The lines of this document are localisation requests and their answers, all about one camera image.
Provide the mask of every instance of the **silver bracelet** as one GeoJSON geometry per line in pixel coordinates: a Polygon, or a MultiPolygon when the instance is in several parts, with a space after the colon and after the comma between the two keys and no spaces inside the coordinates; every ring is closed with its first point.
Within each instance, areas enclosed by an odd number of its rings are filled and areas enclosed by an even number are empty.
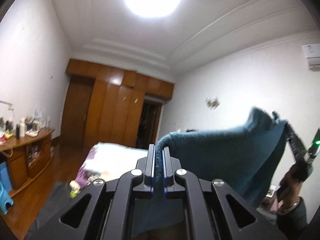
{"type": "Polygon", "coordinates": [[[295,209],[295,207],[299,204],[299,202],[300,202],[300,197],[298,197],[298,200],[290,208],[284,211],[281,211],[281,208],[280,208],[280,210],[278,210],[278,215],[285,215],[289,213],[291,210],[295,209]]]}

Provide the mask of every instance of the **purple fabric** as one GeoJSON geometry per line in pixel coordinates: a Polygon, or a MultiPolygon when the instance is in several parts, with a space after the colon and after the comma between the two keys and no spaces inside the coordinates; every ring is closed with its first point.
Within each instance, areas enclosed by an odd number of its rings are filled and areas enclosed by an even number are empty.
{"type": "MultiPolygon", "coordinates": [[[[86,157],[86,160],[87,159],[93,159],[95,154],[96,154],[96,148],[92,147],[91,150],[89,151],[87,157],[86,157]]],[[[80,185],[81,189],[87,187],[87,180],[90,177],[90,175],[91,175],[91,173],[86,171],[84,169],[84,166],[82,166],[79,169],[75,181],[80,185]]]]}

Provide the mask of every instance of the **metal screw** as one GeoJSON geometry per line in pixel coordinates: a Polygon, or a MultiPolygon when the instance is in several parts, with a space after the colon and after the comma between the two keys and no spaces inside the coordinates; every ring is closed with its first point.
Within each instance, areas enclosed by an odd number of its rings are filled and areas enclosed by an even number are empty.
{"type": "Polygon", "coordinates": [[[178,175],[180,175],[180,176],[183,176],[183,175],[185,175],[185,174],[187,173],[187,171],[186,171],[185,169],[178,169],[178,170],[176,171],[176,173],[177,173],[178,175]]]}
{"type": "Polygon", "coordinates": [[[212,184],[214,184],[216,186],[223,186],[224,181],[222,179],[214,179],[212,184]]]}
{"type": "Polygon", "coordinates": [[[134,176],[139,176],[142,174],[142,170],[139,170],[139,169],[134,169],[131,171],[131,174],[134,175],[134,176]]]}
{"type": "Polygon", "coordinates": [[[102,179],[96,179],[93,181],[93,185],[95,185],[95,186],[101,186],[101,185],[103,185],[103,183],[104,182],[102,179]]]}

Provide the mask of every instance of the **blue box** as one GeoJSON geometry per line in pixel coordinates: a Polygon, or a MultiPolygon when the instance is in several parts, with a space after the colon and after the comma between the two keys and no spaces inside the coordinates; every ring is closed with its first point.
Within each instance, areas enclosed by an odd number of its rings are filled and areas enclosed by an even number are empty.
{"type": "Polygon", "coordinates": [[[6,162],[0,163],[0,181],[2,182],[7,192],[10,192],[10,190],[12,190],[12,184],[9,178],[6,162]]]}

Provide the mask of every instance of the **human hand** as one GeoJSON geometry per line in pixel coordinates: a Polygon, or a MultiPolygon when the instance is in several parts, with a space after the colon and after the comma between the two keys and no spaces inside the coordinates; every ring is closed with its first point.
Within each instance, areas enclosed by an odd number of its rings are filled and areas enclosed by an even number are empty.
{"type": "Polygon", "coordinates": [[[287,183],[291,187],[290,193],[283,199],[282,208],[284,210],[292,207],[299,198],[299,193],[302,187],[303,182],[298,181],[292,178],[293,166],[290,170],[284,175],[283,179],[280,181],[280,185],[287,183]]]}

